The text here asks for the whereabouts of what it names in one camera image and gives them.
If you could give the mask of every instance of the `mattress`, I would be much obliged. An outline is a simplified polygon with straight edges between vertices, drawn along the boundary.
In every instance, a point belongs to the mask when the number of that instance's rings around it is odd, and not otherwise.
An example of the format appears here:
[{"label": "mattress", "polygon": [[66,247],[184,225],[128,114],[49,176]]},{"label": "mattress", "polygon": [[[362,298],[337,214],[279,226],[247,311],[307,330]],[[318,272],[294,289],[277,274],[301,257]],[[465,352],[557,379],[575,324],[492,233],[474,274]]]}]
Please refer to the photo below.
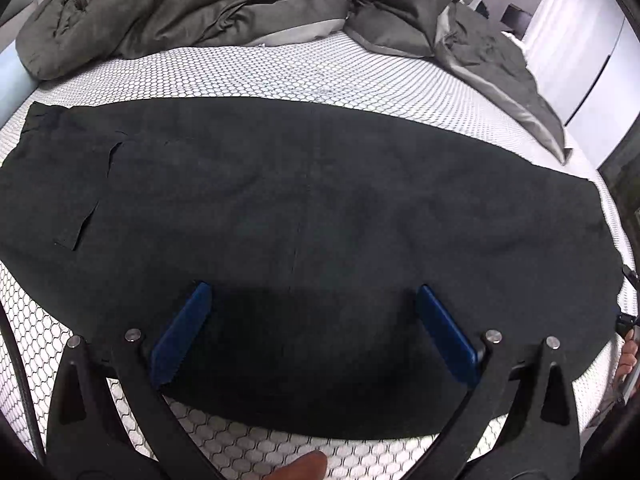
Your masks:
[{"label": "mattress", "polygon": [[[382,56],[364,50],[343,33],[311,43],[275,48],[179,48],[137,60],[110,60],[71,78],[42,84],[0,130],[0,161],[15,147],[30,104],[101,105],[151,97],[256,96],[316,102],[368,110],[430,124],[501,146],[532,164],[586,178],[600,192],[602,210],[623,261],[634,267],[631,249],[614,203],[575,141],[565,166],[516,121],[478,92],[434,64]],[[49,316],[0,264],[0,300],[22,349],[43,437],[54,375],[71,332]],[[636,294],[625,283],[618,296],[625,312],[636,313]],[[620,354],[612,332],[590,368],[574,382],[583,429],[602,398]],[[136,449],[150,456],[142,432],[119,384],[111,391]],[[331,478],[399,478],[431,445],[434,435],[401,440],[352,441],[250,428],[216,414],[192,410],[167,399],[194,442],[228,478],[252,480],[312,449],[329,457]],[[0,346],[0,409],[30,448],[15,377]],[[504,418],[491,421],[473,458],[489,451]]]}]

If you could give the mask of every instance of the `hexagonal pattern sheet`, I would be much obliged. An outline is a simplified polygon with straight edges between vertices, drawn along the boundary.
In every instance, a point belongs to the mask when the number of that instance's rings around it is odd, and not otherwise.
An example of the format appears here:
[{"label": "hexagonal pattern sheet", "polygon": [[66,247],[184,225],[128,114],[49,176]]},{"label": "hexagonal pattern sheet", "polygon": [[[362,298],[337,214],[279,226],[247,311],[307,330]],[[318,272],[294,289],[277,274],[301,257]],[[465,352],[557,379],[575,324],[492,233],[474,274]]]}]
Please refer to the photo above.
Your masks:
[{"label": "hexagonal pattern sheet", "polygon": [[[600,191],[605,218],[624,262],[634,266],[609,192],[572,139],[568,139],[568,145],[574,147],[574,154],[561,167],[515,121],[439,67],[421,59],[367,52],[342,33],[277,48],[180,48],[137,60],[110,60],[73,78],[43,83],[0,130],[0,161],[18,143],[28,107],[34,100],[70,107],[191,96],[256,96],[379,112],[481,139],[539,166],[587,178]],[[54,376],[71,332],[31,300],[1,264],[0,300],[22,351],[40,432],[46,438]],[[626,283],[618,303],[626,312],[636,312],[635,291]],[[615,355],[616,349],[608,345],[583,377],[574,382],[581,427],[590,420],[602,398]],[[13,369],[1,342],[0,380],[0,409],[30,448]],[[110,381],[110,389],[132,443],[139,452],[152,456],[118,382]],[[314,438],[247,427],[167,400],[185,431],[230,479],[257,479],[313,449],[329,456],[330,478],[397,479],[434,438]],[[503,422],[504,418],[500,418],[489,424],[473,458],[491,449]]]}]

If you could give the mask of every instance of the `black garment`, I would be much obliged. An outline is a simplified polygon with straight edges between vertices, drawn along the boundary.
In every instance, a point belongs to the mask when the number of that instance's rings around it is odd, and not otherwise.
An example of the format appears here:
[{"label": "black garment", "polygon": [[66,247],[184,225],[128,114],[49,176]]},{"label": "black garment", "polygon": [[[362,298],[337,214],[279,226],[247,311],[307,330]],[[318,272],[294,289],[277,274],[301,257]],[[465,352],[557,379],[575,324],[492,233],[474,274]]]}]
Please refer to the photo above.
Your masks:
[{"label": "black garment", "polygon": [[0,169],[0,259],[91,341],[216,312],[164,390],[349,438],[441,430],[465,389],[414,314],[444,305],[575,379],[612,334],[620,256],[595,186],[413,121],[257,98],[33,104]]}]

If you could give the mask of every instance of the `crumpled blanket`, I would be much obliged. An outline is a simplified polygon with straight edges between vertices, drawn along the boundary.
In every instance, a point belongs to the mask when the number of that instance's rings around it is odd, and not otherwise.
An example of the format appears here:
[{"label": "crumpled blanket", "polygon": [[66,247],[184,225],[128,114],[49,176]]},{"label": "crumpled blanket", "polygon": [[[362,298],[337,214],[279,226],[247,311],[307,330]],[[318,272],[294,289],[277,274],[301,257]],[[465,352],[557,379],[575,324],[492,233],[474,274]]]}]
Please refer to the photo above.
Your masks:
[{"label": "crumpled blanket", "polygon": [[135,59],[181,46],[301,43],[342,29],[374,52],[436,59],[564,163],[562,124],[538,94],[522,53],[466,7],[464,20],[444,22],[452,1],[45,0],[16,45],[27,70],[49,80],[110,57]]}]

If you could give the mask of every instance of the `silver bolt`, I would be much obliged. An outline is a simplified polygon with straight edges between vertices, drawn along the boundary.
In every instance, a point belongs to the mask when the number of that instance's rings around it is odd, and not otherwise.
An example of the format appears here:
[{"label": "silver bolt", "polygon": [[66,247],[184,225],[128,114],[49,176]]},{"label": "silver bolt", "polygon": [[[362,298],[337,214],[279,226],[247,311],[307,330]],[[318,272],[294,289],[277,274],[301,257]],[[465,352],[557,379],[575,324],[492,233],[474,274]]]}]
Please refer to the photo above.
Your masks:
[{"label": "silver bolt", "polygon": [[558,350],[560,348],[560,340],[556,336],[550,335],[546,338],[546,345],[552,350]]},{"label": "silver bolt", "polygon": [[484,334],[486,340],[494,345],[497,345],[500,341],[502,341],[502,334],[497,330],[487,330]]},{"label": "silver bolt", "polygon": [[129,328],[129,330],[127,330],[124,335],[124,339],[126,339],[130,343],[133,343],[134,341],[140,339],[140,336],[142,336],[142,332],[140,332],[139,328]]},{"label": "silver bolt", "polygon": [[68,341],[66,342],[66,345],[69,348],[75,348],[79,346],[81,342],[82,342],[82,338],[79,335],[73,335],[68,339]]}]

